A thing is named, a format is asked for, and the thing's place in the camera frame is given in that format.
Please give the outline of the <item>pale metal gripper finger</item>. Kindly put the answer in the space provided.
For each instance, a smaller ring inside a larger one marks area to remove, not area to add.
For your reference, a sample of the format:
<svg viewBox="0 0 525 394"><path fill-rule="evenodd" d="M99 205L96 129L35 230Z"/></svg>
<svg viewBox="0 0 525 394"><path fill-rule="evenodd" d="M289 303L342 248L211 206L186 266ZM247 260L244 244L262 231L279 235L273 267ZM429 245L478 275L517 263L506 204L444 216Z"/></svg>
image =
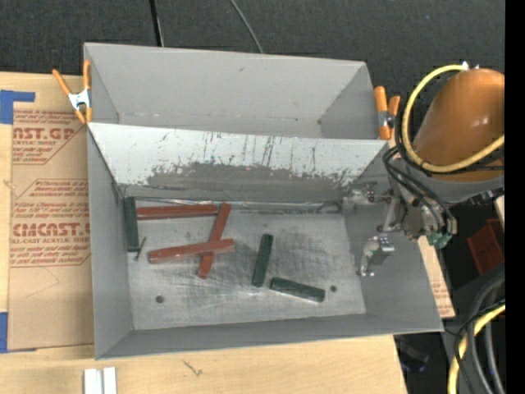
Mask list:
<svg viewBox="0 0 525 394"><path fill-rule="evenodd" d="M341 211L349 213L358 206L371 206L374 204L388 204L392 199L389 190L380 192L376 182L365 182L353 185L341 200Z"/></svg>
<svg viewBox="0 0 525 394"><path fill-rule="evenodd" d="M367 240L359 265L360 276L373 276L375 266L382 265L395 251L394 245L386 236L373 236Z"/></svg>

